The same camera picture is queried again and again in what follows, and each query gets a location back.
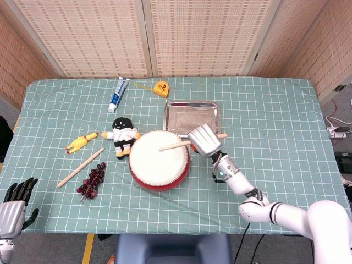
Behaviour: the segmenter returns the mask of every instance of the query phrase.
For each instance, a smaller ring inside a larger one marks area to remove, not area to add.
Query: chair
[[[115,264],[231,264],[227,234],[121,234]]]

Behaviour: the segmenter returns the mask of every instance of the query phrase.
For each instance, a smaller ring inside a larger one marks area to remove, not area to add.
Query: metal tray
[[[164,130],[187,138],[193,129],[208,123],[216,134],[221,133],[219,106],[210,101],[175,101],[165,104]]]

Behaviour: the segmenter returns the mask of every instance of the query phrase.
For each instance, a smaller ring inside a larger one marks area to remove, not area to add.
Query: toothpaste tube
[[[117,88],[112,95],[111,102],[109,104],[109,112],[114,113],[119,102],[121,101],[122,94],[128,85],[130,79],[119,77],[119,82],[117,83]]]

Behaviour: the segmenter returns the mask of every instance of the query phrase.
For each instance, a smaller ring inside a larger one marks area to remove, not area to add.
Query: power strip
[[[346,132],[335,132],[335,129],[337,129],[337,127],[334,127],[334,126],[328,127],[326,129],[331,139],[343,139],[347,137]]]

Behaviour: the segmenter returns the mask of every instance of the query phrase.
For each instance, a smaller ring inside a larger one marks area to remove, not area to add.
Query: plush toy
[[[116,158],[121,160],[130,154],[135,139],[139,139],[141,135],[133,128],[131,120],[126,117],[117,118],[112,128],[112,132],[103,132],[101,135],[105,139],[114,140]]]

